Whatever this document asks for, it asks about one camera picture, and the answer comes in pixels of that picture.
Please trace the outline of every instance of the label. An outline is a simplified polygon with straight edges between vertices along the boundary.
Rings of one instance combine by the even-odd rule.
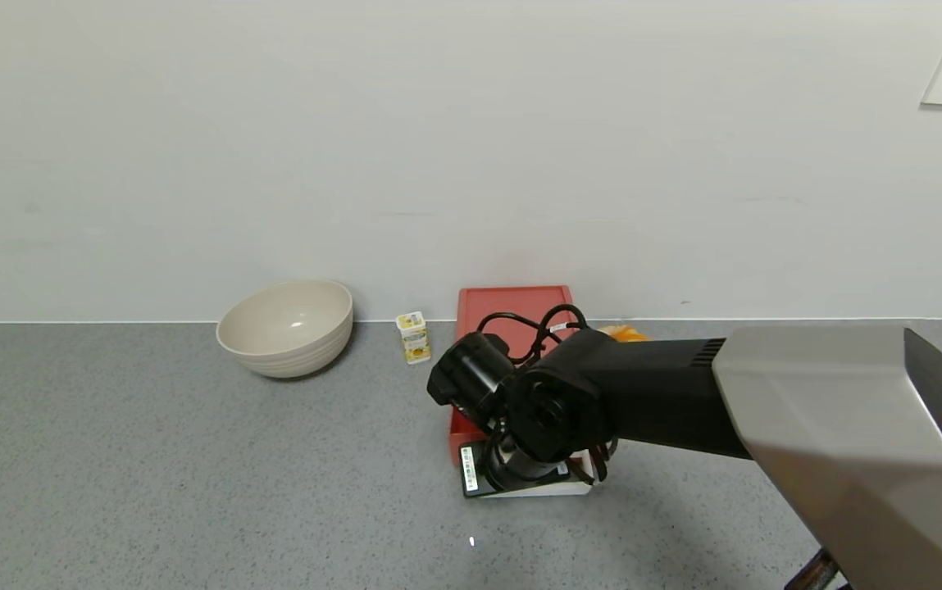
[[[463,458],[463,487],[468,492],[477,492],[478,474],[474,471],[474,452],[470,446],[464,446],[460,449],[460,456]]]
[[[430,343],[426,339],[426,328],[402,333],[402,345],[406,362],[410,365],[430,358]]]
[[[419,312],[399,316],[397,322],[398,329],[422,328],[422,326],[425,325],[423,316]]]

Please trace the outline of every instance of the wire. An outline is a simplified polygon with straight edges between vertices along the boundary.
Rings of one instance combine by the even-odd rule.
[[[488,325],[489,322],[493,321],[494,319],[512,319],[512,320],[515,320],[516,322],[519,322],[519,324],[528,325],[531,328],[534,328],[535,331],[537,331],[537,336],[539,337],[539,324],[537,324],[537,322],[534,322],[533,320],[525,316],[520,316],[516,313],[511,313],[511,312],[497,312],[494,314],[488,314],[486,317],[483,317],[481,319],[481,322],[479,322],[478,324],[478,332],[485,331],[485,326]],[[547,331],[545,337],[550,337],[550,339],[552,339],[555,343],[559,343],[559,344],[562,343],[562,340],[554,332]],[[538,347],[542,351],[543,340],[539,340],[539,342],[534,340],[533,345],[531,345],[530,350],[526,352],[526,354],[518,358],[511,358],[508,356],[507,359],[512,363],[512,365],[520,365],[521,363],[526,362],[530,358],[533,358],[534,355],[537,354],[537,352],[535,351],[536,347]]]
[[[585,471],[583,467],[580,467],[580,463],[576,463],[572,458],[569,458],[565,459],[565,466],[568,467],[569,470],[572,471],[572,474],[576,475],[576,478],[580,481],[587,485],[594,485],[594,478],[587,475],[587,471]]]
[[[549,324],[550,320],[554,316],[562,312],[570,312],[573,314],[573,317],[576,318],[576,322],[569,322],[566,324],[566,328],[576,328],[576,329],[587,329],[587,319],[584,318],[584,313],[580,312],[578,306],[573,306],[571,303],[562,303],[560,306],[554,306],[552,309],[547,310],[547,313],[543,315],[543,319],[539,321],[537,325],[537,337],[533,341],[533,345],[530,347],[530,357],[526,358],[530,364],[539,360],[543,352],[543,341],[550,335],[553,335],[553,332],[550,331]]]
[[[591,456],[591,462],[594,463],[594,473],[598,474],[598,481],[605,481],[609,475],[609,468],[605,466],[605,459],[602,459],[597,446],[588,447],[587,455]]]

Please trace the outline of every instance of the gray countertop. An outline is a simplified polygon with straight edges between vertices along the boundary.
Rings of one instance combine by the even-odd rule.
[[[942,347],[942,321],[910,324]],[[392,325],[293,382],[212,330],[0,325],[0,589],[759,590],[817,548],[753,463],[646,444],[586,497],[464,500]],[[453,325],[430,336],[437,356]]]

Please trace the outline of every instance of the red tray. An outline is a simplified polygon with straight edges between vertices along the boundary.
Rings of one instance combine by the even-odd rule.
[[[456,318],[456,337],[462,338],[468,332],[478,329],[478,322],[494,312],[513,312],[539,321],[543,314],[554,306],[572,303],[572,294],[564,284],[550,287],[499,287],[499,288],[461,288],[460,305]],[[552,324],[573,321],[571,313],[562,312],[554,316]],[[496,334],[511,345],[511,356],[519,357],[533,345],[535,330],[525,324],[518,324],[509,319],[494,319],[486,326],[485,332]],[[547,354],[553,345],[546,341],[543,354]],[[454,465],[459,465],[461,444],[485,440],[485,433],[478,430],[473,422],[458,411],[453,411],[452,422],[448,426],[448,450],[452,453]]]

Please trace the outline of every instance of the white bowl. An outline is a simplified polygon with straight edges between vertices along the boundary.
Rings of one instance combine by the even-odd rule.
[[[354,299],[346,287],[294,280],[231,307],[216,326],[216,340],[256,373],[301,377],[339,356],[353,325]]]

